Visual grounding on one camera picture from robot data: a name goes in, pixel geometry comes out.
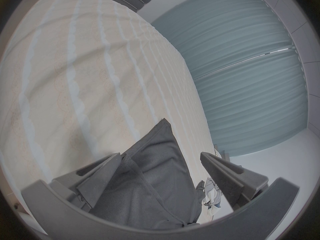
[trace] curtain fold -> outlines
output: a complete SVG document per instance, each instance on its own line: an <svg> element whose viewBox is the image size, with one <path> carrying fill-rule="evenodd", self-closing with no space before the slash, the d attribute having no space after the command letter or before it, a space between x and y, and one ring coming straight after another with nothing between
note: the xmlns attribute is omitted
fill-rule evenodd
<svg viewBox="0 0 320 240"><path fill-rule="evenodd" d="M306 128L302 65L265 2L189 0L153 25L185 59L219 150L256 152Z"/></svg>

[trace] bed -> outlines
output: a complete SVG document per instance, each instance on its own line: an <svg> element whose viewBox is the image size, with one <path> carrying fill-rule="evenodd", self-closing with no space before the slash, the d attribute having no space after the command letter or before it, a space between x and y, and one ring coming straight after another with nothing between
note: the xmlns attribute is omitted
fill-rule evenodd
<svg viewBox="0 0 320 240"><path fill-rule="evenodd" d="M39 0L0 63L0 164L19 202L42 179L124 152L166 118L196 186L214 152L180 53L112 0Z"/></svg>

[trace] mattress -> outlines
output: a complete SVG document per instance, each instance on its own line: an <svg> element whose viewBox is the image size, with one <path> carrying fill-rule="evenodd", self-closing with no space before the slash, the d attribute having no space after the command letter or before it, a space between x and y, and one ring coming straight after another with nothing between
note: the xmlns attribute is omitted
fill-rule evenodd
<svg viewBox="0 0 320 240"><path fill-rule="evenodd" d="M39 0L0 64L0 162L18 200L38 179L124 152L166 118L196 186L214 153L180 53L112 0Z"/></svg>

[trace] beige bed sheet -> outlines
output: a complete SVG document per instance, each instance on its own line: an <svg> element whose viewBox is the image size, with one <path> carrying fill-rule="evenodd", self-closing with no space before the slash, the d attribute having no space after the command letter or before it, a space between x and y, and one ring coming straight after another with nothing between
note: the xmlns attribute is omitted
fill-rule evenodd
<svg viewBox="0 0 320 240"><path fill-rule="evenodd" d="M0 63L0 162L24 207L24 187L122 153L162 118L206 180L201 101L154 27L112 0L39 0L18 25Z"/></svg>

